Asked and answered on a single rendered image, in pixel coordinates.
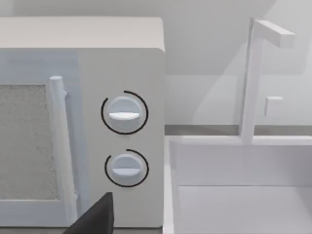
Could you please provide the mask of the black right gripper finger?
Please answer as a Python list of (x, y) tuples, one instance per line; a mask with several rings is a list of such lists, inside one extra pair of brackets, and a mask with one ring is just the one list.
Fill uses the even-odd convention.
[(113, 234), (113, 193), (107, 192), (63, 234)]

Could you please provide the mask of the pale microwave knob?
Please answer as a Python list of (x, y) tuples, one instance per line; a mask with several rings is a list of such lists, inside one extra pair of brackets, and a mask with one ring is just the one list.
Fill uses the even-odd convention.
[(121, 185), (137, 183), (143, 171), (141, 160), (132, 154), (121, 154), (112, 159), (110, 172), (112, 178)]
[(140, 103), (130, 96), (119, 96), (110, 100), (104, 111), (108, 124), (118, 132), (137, 129), (143, 117)]

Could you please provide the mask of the microwave oven door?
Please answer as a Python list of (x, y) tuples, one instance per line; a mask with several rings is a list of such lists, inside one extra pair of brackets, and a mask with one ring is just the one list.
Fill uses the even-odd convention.
[(63, 77), (72, 150), (76, 49), (0, 49), (0, 227), (68, 227), (49, 78)]

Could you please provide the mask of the white sink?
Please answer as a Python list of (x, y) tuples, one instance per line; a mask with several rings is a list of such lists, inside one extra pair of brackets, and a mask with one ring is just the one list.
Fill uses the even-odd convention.
[(312, 234), (312, 137), (166, 136), (174, 234)]

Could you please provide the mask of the pale microwave oven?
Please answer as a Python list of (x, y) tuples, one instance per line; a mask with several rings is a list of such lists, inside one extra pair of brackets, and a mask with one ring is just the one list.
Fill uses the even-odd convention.
[[(78, 218), (113, 193), (114, 226), (159, 229), (164, 203), (164, 77), (162, 19), (157, 17), (0, 17), (0, 49), (76, 49), (78, 101), (72, 150)], [(118, 132), (105, 108), (119, 96), (136, 99), (143, 117), (132, 132)], [(135, 184), (111, 175), (112, 159), (137, 156), (143, 171)]]

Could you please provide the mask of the tall white tap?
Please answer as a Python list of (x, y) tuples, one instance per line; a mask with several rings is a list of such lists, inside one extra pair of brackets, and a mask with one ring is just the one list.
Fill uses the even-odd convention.
[(239, 136), (243, 144), (251, 144), (254, 137), (256, 103), (265, 41), (280, 49), (291, 49), (294, 47), (295, 33), (266, 19), (250, 19), (242, 113), (239, 124)]

